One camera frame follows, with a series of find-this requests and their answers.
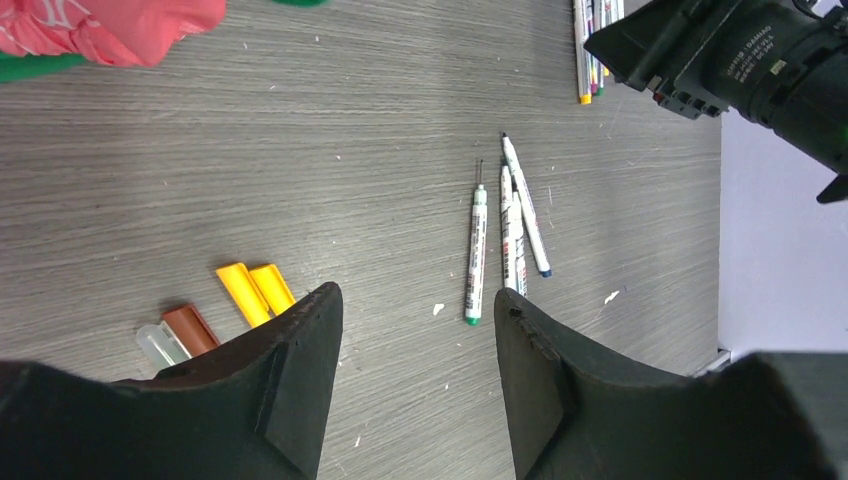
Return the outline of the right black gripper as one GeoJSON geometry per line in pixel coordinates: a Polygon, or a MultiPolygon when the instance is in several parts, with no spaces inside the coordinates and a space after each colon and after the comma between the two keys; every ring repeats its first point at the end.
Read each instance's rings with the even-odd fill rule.
{"type": "Polygon", "coordinates": [[[687,119],[730,108],[833,171],[820,202],[847,198],[847,4],[651,1],[590,35],[617,81],[687,119]]]}

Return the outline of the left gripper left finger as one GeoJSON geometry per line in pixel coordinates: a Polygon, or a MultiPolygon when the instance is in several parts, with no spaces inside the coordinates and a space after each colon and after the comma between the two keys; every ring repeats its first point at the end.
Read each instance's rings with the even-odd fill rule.
{"type": "Polygon", "coordinates": [[[1,365],[5,479],[313,479],[343,333],[328,282],[150,380],[1,365]]]}

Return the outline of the green-end marker pen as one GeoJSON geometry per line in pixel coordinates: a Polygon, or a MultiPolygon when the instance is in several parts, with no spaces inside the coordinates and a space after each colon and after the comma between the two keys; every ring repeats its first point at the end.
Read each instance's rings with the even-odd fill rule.
{"type": "Polygon", "coordinates": [[[470,222],[469,260],[466,280],[465,320],[476,326],[482,318],[486,236],[488,226],[488,194],[483,181],[483,160],[475,168],[470,222]]]}

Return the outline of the red-brown pen cap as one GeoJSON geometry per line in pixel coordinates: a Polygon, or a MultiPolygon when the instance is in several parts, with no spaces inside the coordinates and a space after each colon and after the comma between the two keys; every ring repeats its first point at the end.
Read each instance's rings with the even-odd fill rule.
{"type": "Polygon", "coordinates": [[[191,303],[163,312],[161,317],[191,357],[203,355],[221,344],[191,303]]]}

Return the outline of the blue-end marker pen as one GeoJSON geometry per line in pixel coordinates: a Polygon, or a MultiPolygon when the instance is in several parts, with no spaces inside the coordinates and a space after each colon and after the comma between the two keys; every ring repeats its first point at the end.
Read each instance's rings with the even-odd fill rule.
{"type": "Polygon", "coordinates": [[[537,270],[543,278],[550,278],[552,276],[552,269],[544,248],[541,232],[537,222],[535,207],[516,148],[507,133],[501,134],[501,145],[507,166],[509,167],[517,186],[527,237],[531,245],[537,270]]]}

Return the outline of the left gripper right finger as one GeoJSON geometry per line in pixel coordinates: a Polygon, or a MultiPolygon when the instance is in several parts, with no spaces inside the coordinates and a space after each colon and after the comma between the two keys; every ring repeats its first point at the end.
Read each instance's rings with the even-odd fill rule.
{"type": "Polygon", "coordinates": [[[843,479],[847,358],[754,353],[697,377],[559,323],[518,293],[494,301],[520,479],[843,479]]]}

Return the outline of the orange pen cap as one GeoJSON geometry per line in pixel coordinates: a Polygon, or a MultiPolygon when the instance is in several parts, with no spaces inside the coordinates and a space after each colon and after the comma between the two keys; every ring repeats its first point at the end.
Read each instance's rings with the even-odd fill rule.
{"type": "Polygon", "coordinates": [[[215,273],[251,328],[271,319],[270,307],[244,263],[218,267],[215,273]]]}

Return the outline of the green pen cap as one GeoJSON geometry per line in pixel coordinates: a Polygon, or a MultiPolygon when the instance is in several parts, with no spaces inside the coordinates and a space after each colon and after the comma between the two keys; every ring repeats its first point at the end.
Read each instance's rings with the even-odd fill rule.
{"type": "Polygon", "coordinates": [[[188,350],[164,321],[141,326],[135,340],[157,371],[191,359],[188,350]]]}

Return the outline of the yellow pen cap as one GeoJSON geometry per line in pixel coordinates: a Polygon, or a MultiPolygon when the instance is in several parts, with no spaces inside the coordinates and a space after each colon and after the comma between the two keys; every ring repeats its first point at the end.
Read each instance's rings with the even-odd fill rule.
{"type": "Polygon", "coordinates": [[[255,267],[249,275],[275,316],[296,304],[297,300],[276,265],[255,267]]]}

